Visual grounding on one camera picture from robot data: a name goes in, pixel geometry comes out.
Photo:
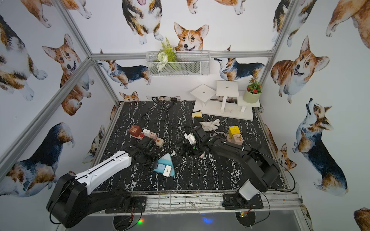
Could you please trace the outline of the beige power strip with plugs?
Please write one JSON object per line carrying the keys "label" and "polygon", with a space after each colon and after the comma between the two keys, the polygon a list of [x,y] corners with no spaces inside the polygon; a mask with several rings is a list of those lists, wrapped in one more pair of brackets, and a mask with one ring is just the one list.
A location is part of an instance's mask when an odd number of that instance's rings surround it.
{"label": "beige power strip with plugs", "polygon": [[142,129],[142,133],[140,134],[139,137],[134,137],[134,136],[131,136],[131,137],[139,139],[139,140],[142,140],[145,137],[147,137],[147,138],[152,139],[158,147],[163,147],[164,145],[164,140],[160,138],[156,133],[151,132],[148,129]]}

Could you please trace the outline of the dark red cube plug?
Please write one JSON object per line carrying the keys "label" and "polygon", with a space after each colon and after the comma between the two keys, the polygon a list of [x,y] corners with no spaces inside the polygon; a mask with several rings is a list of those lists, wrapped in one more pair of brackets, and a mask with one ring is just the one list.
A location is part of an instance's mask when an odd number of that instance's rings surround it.
{"label": "dark red cube plug", "polygon": [[138,125],[132,125],[129,128],[129,134],[134,137],[139,137],[142,133],[142,129]]}

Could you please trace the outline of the teal triangular power strip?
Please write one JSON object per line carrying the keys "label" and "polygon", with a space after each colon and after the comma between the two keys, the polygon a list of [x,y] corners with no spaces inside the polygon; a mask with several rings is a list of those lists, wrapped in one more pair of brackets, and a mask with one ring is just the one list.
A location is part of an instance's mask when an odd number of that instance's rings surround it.
{"label": "teal triangular power strip", "polygon": [[172,157],[169,153],[162,156],[160,159],[158,159],[157,162],[154,163],[154,172],[160,173],[165,177],[174,177],[175,176],[175,170],[174,165],[172,162]]}

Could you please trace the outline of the yellow cube socket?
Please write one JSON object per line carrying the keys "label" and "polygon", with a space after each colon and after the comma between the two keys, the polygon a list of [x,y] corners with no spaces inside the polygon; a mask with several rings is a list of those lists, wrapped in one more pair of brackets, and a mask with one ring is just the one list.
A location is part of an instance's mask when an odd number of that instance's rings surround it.
{"label": "yellow cube socket", "polygon": [[228,136],[229,138],[232,138],[234,135],[239,135],[241,132],[240,132],[240,129],[238,126],[231,126],[229,127],[228,129]]}

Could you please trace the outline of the white square plug adapter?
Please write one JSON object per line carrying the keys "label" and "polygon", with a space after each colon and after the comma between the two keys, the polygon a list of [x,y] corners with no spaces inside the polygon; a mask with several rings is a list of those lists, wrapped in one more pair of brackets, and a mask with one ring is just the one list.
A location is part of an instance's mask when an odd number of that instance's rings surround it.
{"label": "white square plug adapter", "polygon": [[171,172],[172,172],[172,167],[169,166],[169,165],[166,165],[165,166],[165,169],[164,169],[164,172],[163,172],[163,175],[165,177],[170,177],[171,176]]}

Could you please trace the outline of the beige cube socket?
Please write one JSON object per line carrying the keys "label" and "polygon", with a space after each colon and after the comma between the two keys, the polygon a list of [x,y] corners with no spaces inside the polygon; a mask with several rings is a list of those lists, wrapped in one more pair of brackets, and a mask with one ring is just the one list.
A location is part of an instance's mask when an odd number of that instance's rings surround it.
{"label": "beige cube socket", "polygon": [[234,134],[231,138],[231,142],[236,145],[243,145],[244,139],[241,134]]}

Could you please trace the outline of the light blue plug adapter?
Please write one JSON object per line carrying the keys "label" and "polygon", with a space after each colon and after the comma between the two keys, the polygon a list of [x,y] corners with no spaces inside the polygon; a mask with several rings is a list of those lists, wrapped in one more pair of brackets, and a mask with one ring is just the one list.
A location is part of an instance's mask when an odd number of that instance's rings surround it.
{"label": "light blue plug adapter", "polygon": [[158,163],[158,165],[157,165],[157,169],[158,169],[158,170],[160,170],[160,171],[164,171],[164,170],[165,170],[165,168],[166,168],[166,165]]}

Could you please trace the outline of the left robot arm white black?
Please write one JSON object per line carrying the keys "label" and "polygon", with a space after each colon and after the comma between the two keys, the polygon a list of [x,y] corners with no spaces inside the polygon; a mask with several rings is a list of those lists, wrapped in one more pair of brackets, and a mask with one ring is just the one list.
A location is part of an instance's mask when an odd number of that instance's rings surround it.
{"label": "left robot arm white black", "polygon": [[151,149],[155,141],[144,138],[136,145],[126,144],[123,150],[100,164],[75,176],[63,175],[56,184],[46,209],[52,224],[72,228],[86,216],[114,208],[130,211],[135,208],[132,195],[117,188],[106,192],[95,192],[96,188],[116,173],[131,166],[135,161],[141,166],[152,165]]}

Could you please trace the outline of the white fabric glove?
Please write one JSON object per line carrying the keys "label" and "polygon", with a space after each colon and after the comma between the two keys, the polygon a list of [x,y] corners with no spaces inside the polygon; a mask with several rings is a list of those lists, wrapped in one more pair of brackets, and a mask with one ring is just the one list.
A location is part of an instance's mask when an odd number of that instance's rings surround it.
{"label": "white fabric glove", "polygon": [[216,119],[214,121],[202,121],[200,124],[204,131],[216,131],[220,126],[220,120]]}

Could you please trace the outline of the yellow black sponge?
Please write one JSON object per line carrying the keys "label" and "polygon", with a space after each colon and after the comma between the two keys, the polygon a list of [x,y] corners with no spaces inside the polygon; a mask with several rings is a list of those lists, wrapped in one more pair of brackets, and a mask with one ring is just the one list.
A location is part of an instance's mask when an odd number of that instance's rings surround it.
{"label": "yellow black sponge", "polygon": [[196,124],[198,122],[203,122],[203,121],[204,121],[204,118],[200,110],[192,112],[192,123],[193,124]]}

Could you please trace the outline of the white wooden display stand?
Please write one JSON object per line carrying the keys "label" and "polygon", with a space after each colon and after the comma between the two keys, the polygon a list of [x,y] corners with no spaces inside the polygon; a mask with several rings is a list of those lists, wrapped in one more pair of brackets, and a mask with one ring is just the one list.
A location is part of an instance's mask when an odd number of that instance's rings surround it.
{"label": "white wooden display stand", "polygon": [[191,93],[196,98],[194,111],[205,115],[253,120],[253,108],[259,108],[260,102],[244,101],[238,84],[230,81],[217,81],[216,90],[202,84]]}

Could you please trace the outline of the green pot red flowers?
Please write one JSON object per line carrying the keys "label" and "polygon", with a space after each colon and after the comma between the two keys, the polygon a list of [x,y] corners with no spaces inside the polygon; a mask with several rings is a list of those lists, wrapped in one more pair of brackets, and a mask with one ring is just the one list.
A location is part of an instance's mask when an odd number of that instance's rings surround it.
{"label": "green pot red flowers", "polygon": [[261,93],[262,93],[262,85],[257,80],[257,78],[253,77],[252,79],[250,79],[250,82],[244,93],[243,99],[245,102],[249,104],[254,104],[258,102]]}

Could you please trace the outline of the green fern white flower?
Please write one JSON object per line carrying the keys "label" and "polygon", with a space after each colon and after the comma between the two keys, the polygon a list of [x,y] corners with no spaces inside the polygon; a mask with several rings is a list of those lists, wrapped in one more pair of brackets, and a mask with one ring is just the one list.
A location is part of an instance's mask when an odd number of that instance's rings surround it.
{"label": "green fern white flower", "polygon": [[165,38],[165,42],[161,42],[162,49],[157,54],[157,67],[162,71],[167,64],[177,63],[176,49],[170,44],[169,40]]}

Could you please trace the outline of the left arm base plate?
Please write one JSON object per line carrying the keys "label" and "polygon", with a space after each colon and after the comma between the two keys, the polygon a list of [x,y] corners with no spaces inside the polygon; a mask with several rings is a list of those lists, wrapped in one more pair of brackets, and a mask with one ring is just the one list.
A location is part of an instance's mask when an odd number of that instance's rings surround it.
{"label": "left arm base plate", "polygon": [[135,196],[125,200],[123,205],[105,210],[106,214],[144,212],[147,197]]}

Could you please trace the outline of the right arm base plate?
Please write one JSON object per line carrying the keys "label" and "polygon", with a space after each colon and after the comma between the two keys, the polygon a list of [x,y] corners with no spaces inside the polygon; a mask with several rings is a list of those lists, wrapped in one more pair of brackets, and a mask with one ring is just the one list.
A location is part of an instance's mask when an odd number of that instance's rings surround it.
{"label": "right arm base plate", "polygon": [[223,195],[222,207],[225,210],[249,210],[263,209],[264,205],[260,194],[256,194],[251,200],[247,200],[238,193],[228,193]]}

